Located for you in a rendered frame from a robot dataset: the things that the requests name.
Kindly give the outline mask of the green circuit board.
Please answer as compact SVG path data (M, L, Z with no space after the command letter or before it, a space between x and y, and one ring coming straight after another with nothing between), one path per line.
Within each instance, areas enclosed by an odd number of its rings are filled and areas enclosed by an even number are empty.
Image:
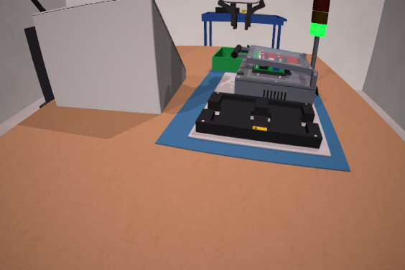
M263 66L263 65L257 65L257 66L258 66L258 68L256 68L256 65L254 66L254 70L263 70L263 71L269 71L269 72L275 72L275 73L285 73L284 69L268 67L268 66Z

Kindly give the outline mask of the green bin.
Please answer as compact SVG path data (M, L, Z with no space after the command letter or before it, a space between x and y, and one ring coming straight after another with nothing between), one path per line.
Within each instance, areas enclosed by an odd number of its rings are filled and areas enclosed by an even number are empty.
M212 70L238 72L238 68L241 65L243 58L231 58L231 53L234 47L221 47L212 56ZM241 59L239 59L241 58Z

